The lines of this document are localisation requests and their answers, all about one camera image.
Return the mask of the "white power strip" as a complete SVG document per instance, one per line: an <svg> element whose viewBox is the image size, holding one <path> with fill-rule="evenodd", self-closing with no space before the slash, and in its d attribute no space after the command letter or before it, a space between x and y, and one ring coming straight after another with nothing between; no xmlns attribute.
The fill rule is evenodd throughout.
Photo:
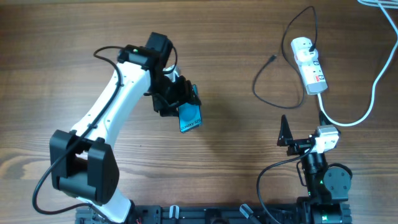
<svg viewBox="0 0 398 224"><path fill-rule="evenodd" d="M311 51L314 46L312 41L306 37L298 37L291 41L290 45L293 53L296 53L296 51L301 49L309 49ZM328 88L318 59L309 64L298 66L298 69L308 95L317 95Z"/></svg>

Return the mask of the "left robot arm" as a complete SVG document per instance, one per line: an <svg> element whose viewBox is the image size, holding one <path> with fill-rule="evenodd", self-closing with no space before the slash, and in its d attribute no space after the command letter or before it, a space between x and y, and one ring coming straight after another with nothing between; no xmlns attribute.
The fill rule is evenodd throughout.
<svg viewBox="0 0 398 224"><path fill-rule="evenodd" d="M114 73L89 112L69 131L50 138L52 185L107 223L140 223L132 200L118 189L119 168L113 147L131 111L143 96L152 98L155 112L178 118L186 133L202 123L197 87L168 67L176 49L163 34L151 33L145 45L119 49Z"/></svg>

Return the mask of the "smartphone with turquoise screen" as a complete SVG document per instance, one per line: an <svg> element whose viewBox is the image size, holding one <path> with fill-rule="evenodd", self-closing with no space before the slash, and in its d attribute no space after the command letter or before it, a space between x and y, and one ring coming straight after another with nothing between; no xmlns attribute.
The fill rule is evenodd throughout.
<svg viewBox="0 0 398 224"><path fill-rule="evenodd" d="M178 107L180 132L186 133L202 124L201 106L185 103Z"/></svg>

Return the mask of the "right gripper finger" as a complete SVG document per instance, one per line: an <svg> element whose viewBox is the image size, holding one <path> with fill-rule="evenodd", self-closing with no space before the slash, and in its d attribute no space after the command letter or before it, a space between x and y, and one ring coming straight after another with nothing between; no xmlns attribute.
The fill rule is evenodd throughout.
<svg viewBox="0 0 398 224"><path fill-rule="evenodd" d="M320 111L318 114L320 126L318 127L319 134L326 133L337 133L341 134L341 131L337 129L334 125L332 125L331 121L326 117L324 112Z"/></svg>
<svg viewBox="0 0 398 224"><path fill-rule="evenodd" d="M277 140L278 146L289 146L293 143L293 136L289 127L289 123L287 121L286 115L281 116L281 124L280 124L280 131L279 137Z"/></svg>

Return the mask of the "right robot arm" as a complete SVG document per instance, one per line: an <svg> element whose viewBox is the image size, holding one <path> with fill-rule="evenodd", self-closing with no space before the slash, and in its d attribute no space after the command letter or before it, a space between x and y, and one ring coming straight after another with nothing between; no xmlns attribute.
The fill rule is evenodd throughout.
<svg viewBox="0 0 398 224"><path fill-rule="evenodd" d="M352 223L348 192L353 173L340 163L329 164L326 152L334 149L340 131L320 113L320 125L305 139L294 139L286 115L282 115L278 146L287 147L288 156L299 156L298 170L301 184L308 196L297 199L299 223L348 224Z"/></svg>

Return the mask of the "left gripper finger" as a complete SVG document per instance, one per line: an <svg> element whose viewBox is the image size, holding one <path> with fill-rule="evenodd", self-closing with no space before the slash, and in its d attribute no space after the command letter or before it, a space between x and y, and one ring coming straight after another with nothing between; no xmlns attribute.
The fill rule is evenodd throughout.
<svg viewBox="0 0 398 224"><path fill-rule="evenodd" d="M159 95L161 107L159 114L161 117L178 116L177 108L182 104L181 96Z"/></svg>
<svg viewBox="0 0 398 224"><path fill-rule="evenodd" d="M193 89L193 85L190 80L182 77L180 80L180 101L181 103L188 103L191 105L200 106L201 100Z"/></svg>

